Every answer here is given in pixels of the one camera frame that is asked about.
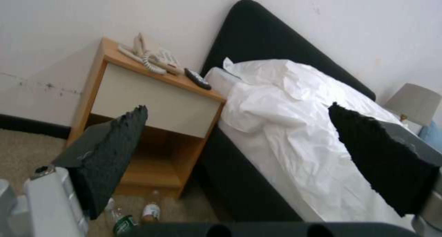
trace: wall stain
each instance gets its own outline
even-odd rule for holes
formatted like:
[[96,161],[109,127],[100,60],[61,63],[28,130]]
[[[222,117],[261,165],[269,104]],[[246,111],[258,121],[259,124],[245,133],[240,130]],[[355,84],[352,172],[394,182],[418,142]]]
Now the wall stain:
[[321,15],[321,10],[319,9],[319,7],[313,7],[313,11],[314,11],[317,15]]
[[12,78],[18,80],[18,85],[19,86],[23,86],[23,87],[30,87],[30,88],[32,88],[32,87],[33,88],[42,88],[43,87],[46,92],[49,91],[49,90],[54,89],[54,90],[59,90],[59,91],[70,93],[70,94],[82,94],[81,92],[78,92],[76,89],[66,89],[66,88],[63,88],[63,87],[60,88],[60,87],[55,86],[52,83],[46,83],[46,84],[43,85],[43,83],[40,82],[40,81],[36,81],[36,82],[35,81],[29,81],[29,80],[27,80],[25,78],[22,78],[22,77],[19,77],[19,76],[16,76],[16,75],[11,75],[11,74],[8,74],[8,73],[5,73],[5,72],[0,72],[0,76],[2,76],[2,75],[8,76],[8,77],[12,77]]

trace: pillow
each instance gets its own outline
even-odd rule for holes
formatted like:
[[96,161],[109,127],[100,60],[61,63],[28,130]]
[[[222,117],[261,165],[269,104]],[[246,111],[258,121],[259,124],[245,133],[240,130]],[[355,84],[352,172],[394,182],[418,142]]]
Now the pillow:
[[442,153],[442,130],[431,122],[429,126],[424,126],[419,133],[419,137],[429,146]]

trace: beige carpet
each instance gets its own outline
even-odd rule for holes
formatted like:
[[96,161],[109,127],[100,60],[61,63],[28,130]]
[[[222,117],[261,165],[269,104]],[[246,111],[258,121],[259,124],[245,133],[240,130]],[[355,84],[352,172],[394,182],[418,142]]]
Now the beige carpet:
[[[24,181],[35,168],[47,165],[62,150],[64,139],[0,129],[0,178],[10,182],[16,193],[22,194]],[[115,196],[115,201],[136,220],[145,204],[144,198]],[[162,222],[217,222],[207,198],[199,185],[191,180],[180,199],[161,200]],[[112,236],[101,215],[89,223],[89,236]]]

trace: black baseboard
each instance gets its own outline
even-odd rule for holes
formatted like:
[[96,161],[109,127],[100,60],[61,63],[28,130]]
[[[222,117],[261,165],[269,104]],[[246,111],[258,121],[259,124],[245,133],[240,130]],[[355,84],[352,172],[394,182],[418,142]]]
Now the black baseboard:
[[71,128],[68,126],[39,122],[4,114],[0,114],[0,128],[27,133],[44,134],[62,139],[67,139],[69,132],[71,131]]

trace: wooden nightstand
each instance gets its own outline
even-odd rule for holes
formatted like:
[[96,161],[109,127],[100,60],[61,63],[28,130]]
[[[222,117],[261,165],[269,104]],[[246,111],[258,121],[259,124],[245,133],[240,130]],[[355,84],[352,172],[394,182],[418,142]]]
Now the wooden nightstand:
[[179,197],[218,121],[225,99],[183,75],[157,75],[103,38],[77,108],[67,145],[89,125],[146,105],[138,150],[115,193],[145,196],[153,189]]

